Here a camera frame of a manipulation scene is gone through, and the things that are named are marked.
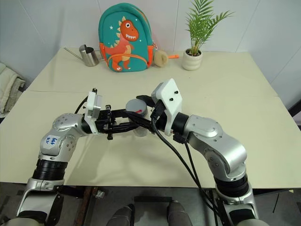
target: backpack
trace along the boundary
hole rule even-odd
[[[151,27],[136,6],[120,3],[108,8],[98,27],[99,48],[107,66],[116,72],[136,72],[148,68],[154,47]]]

